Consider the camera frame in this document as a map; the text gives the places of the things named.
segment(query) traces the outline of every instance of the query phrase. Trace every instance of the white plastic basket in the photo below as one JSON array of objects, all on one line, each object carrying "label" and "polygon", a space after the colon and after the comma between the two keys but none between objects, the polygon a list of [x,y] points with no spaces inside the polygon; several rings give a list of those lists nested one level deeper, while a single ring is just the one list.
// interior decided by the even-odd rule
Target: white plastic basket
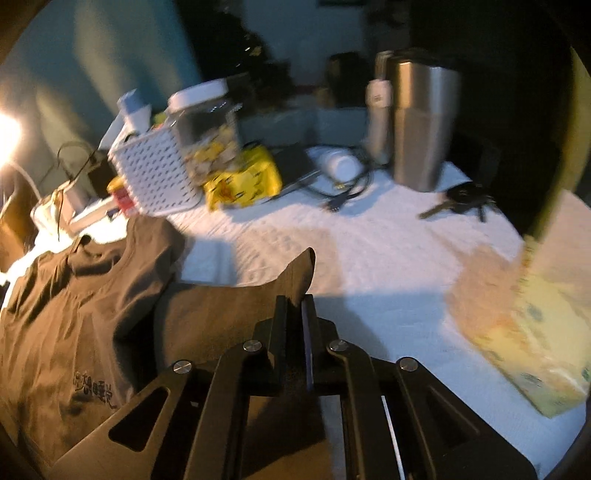
[{"label": "white plastic basket", "polygon": [[164,216],[195,207],[202,192],[193,186],[171,127],[162,126],[111,151],[138,210]]}]

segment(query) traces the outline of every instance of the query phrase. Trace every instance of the white jar lid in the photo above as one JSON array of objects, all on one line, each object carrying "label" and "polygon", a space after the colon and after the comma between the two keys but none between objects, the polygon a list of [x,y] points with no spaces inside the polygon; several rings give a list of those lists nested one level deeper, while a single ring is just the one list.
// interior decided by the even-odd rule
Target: white jar lid
[{"label": "white jar lid", "polygon": [[168,112],[174,113],[198,103],[223,97],[228,93],[225,79],[212,80],[173,93],[168,99]]},{"label": "white jar lid", "polygon": [[357,157],[344,148],[329,150],[319,158],[319,163],[324,174],[336,183],[350,183],[363,171]]}]

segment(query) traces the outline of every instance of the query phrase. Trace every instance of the bed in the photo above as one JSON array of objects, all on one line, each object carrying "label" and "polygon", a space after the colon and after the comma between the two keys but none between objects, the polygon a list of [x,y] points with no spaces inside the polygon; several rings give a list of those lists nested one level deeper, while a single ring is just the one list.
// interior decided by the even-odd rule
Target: bed
[{"label": "bed", "polygon": [[[446,164],[438,190],[465,180]],[[511,260],[522,240],[493,212],[486,223],[479,222],[476,212],[418,220],[417,214],[438,199],[436,193],[414,192],[376,172],[368,191],[339,213],[322,209],[318,198],[301,190],[243,210],[210,212],[200,205],[170,216],[190,239],[178,276],[192,283],[262,284],[305,248],[314,248],[316,272],[309,293],[319,316],[333,320],[343,339],[376,358],[417,358],[543,478],[579,433],[585,407],[543,417],[457,331],[445,295],[463,261],[483,244]],[[114,241],[125,235],[125,218],[105,218],[86,232],[98,242]],[[34,249],[11,267],[9,279],[22,275],[37,255],[59,251],[69,242],[41,233]],[[323,398],[322,409],[333,473],[344,478],[337,399]]]}]

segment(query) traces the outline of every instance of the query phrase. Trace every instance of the metal screw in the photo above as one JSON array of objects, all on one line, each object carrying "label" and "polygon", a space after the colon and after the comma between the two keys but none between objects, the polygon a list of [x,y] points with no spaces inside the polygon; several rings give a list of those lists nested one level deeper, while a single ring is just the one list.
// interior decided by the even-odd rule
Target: metal screw
[{"label": "metal screw", "polygon": [[247,352],[258,352],[262,348],[262,343],[258,340],[247,340],[242,345]]},{"label": "metal screw", "polygon": [[173,370],[176,374],[188,374],[193,368],[191,362],[187,360],[179,360],[174,364]]},{"label": "metal screw", "polygon": [[409,356],[400,359],[400,368],[407,372],[414,372],[418,368],[418,362]]},{"label": "metal screw", "polygon": [[345,350],[347,350],[347,348],[349,348],[349,344],[344,340],[333,340],[329,343],[329,348],[333,352],[344,352]]}]

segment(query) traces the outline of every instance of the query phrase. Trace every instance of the tissue box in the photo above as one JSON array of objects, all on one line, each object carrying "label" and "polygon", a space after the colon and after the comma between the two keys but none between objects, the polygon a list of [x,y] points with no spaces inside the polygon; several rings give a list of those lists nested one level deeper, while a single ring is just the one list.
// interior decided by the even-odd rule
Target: tissue box
[{"label": "tissue box", "polygon": [[562,192],[553,223],[539,244],[527,241],[521,265],[477,251],[450,292],[462,333],[547,417],[589,393],[590,239],[591,210]]}]

